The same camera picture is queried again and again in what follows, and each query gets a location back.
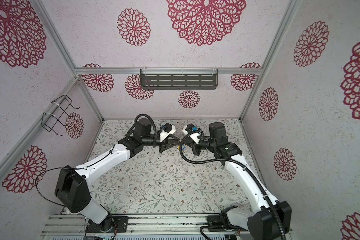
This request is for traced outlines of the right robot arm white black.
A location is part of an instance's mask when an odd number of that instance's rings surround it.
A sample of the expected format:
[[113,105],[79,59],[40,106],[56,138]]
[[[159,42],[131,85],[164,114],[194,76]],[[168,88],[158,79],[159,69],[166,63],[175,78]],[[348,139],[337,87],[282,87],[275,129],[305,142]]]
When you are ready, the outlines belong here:
[[218,216],[209,216],[208,225],[200,227],[201,235],[208,239],[205,230],[244,230],[255,240],[285,240],[290,231],[291,206],[286,201],[280,202],[254,174],[241,149],[229,141],[225,125],[211,123],[208,136],[193,124],[184,126],[182,132],[185,136],[180,145],[189,146],[195,156],[202,150],[214,154],[214,159],[195,161],[188,159],[180,150],[183,160],[194,165],[220,162],[233,175],[251,205],[249,211],[232,206],[223,209]]

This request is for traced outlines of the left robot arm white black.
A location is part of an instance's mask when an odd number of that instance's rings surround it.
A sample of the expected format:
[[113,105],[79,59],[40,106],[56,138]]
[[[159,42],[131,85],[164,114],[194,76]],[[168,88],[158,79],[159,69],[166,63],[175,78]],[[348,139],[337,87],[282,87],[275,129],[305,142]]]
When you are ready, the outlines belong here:
[[115,231],[113,214],[91,196],[89,187],[103,174],[143,151],[144,147],[158,148],[162,153],[177,146],[180,140],[175,136],[175,132],[176,127],[172,124],[166,123],[156,127],[149,115],[137,115],[125,137],[110,150],[76,167],[59,168],[55,188],[59,204],[71,213],[87,218],[97,232]]

